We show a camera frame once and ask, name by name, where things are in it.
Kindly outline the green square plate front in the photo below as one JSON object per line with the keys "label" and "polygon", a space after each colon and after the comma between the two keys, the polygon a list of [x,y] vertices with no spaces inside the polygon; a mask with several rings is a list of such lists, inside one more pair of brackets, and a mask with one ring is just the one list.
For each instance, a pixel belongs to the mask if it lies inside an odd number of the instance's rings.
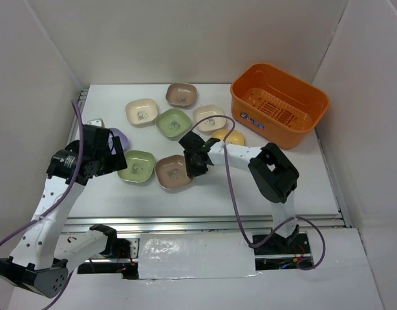
{"label": "green square plate front", "polygon": [[155,157],[150,152],[129,150],[124,153],[127,168],[117,172],[120,179],[133,183],[146,182],[155,167]]}

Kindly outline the brown square plate front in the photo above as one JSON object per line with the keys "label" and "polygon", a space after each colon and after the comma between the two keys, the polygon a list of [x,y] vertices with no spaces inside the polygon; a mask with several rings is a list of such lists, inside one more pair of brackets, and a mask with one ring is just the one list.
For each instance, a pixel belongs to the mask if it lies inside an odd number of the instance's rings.
{"label": "brown square plate front", "polygon": [[158,160],[155,174],[161,187],[166,190],[183,187],[192,181],[187,174],[185,158],[182,155],[172,155]]}

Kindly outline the purple square plate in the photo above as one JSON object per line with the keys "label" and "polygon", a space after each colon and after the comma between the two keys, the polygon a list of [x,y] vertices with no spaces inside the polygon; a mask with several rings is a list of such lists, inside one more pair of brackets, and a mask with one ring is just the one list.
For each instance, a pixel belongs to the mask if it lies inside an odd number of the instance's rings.
{"label": "purple square plate", "polygon": [[112,133],[109,134],[108,144],[111,150],[111,154],[116,154],[115,148],[113,147],[113,137],[119,137],[122,149],[123,151],[126,151],[129,144],[127,136],[122,131],[114,127],[111,127],[110,131]]}

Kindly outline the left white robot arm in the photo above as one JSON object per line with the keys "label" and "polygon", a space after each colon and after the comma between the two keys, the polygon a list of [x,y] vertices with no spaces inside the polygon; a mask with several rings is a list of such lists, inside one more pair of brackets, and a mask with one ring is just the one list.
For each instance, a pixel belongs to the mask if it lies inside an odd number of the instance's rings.
{"label": "left white robot arm", "polygon": [[88,181],[125,169],[122,144],[111,129],[84,125],[80,138],[51,158],[33,225],[15,249],[0,258],[0,277],[14,286],[54,298],[75,268],[94,255],[118,254],[117,232],[96,224],[67,245],[57,243],[76,200]]}

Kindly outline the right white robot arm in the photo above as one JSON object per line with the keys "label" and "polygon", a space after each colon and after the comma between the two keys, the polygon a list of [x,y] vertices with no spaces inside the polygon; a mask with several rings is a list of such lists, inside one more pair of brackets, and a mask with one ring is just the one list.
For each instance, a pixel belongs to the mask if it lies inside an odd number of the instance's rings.
{"label": "right white robot arm", "polygon": [[[207,173],[209,165],[225,166],[233,211],[250,248],[258,249],[272,242],[277,251],[287,253],[295,246],[299,225],[295,215],[293,192],[297,188],[299,172],[276,144],[246,147],[217,138],[204,141],[192,131],[185,134],[179,144],[184,149],[186,171],[190,178]],[[261,195],[272,206],[274,227],[269,235],[257,243],[250,241],[242,224],[231,180],[232,167],[249,172]]]}

